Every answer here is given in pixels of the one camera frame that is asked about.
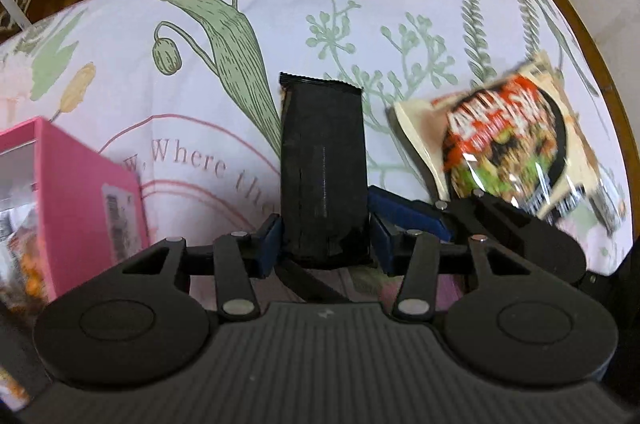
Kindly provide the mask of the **beige instant noodle packet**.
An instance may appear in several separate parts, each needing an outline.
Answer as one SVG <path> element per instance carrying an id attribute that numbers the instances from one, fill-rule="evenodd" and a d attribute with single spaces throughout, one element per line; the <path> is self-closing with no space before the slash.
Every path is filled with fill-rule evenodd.
<path id="1" fill-rule="evenodd" d="M 608 233 L 622 224 L 624 203 L 544 51 L 488 84 L 398 102 L 394 113 L 443 201 L 484 192 L 550 223 L 588 201 Z"/>

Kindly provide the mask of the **black snack packet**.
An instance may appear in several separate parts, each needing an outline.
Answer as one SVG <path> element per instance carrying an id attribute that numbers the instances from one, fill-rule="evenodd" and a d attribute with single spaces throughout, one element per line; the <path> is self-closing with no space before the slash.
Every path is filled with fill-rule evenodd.
<path id="1" fill-rule="evenodd" d="M 296 265 L 369 266 L 362 90 L 282 72 L 281 245 Z"/>

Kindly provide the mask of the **orange candy bag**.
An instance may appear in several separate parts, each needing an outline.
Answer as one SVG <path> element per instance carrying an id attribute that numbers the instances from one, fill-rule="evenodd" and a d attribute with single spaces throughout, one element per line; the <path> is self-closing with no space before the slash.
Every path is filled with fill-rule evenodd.
<path id="1" fill-rule="evenodd" d="M 1 212 L 1 301 L 12 312 L 35 317 L 48 303 L 40 259 L 37 216 L 27 206 Z"/>

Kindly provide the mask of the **pink storage box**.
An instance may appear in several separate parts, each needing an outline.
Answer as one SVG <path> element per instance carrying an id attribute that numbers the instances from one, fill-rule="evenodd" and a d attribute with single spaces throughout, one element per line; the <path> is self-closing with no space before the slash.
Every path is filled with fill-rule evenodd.
<path id="1" fill-rule="evenodd" d="M 1 133 L 1 211 L 27 206 L 48 303 L 149 244 L 136 175 L 40 117 Z"/>

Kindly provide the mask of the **floral bed sheet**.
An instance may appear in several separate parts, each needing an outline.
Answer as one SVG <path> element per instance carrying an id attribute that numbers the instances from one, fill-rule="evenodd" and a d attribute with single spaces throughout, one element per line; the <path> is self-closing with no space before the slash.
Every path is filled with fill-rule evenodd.
<path id="1" fill-rule="evenodd" d="M 282 72 L 362 90 L 368 186 L 439 200 L 394 113 L 468 92 L 544 51 L 625 216 L 552 223 L 590 272 L 634 243 L 612 118 L 553 0 L 87 0 L 1 46 L 1 133 L 40 117 L 134 173 L 149 245 L 206 245 L 281 212 Z"/>

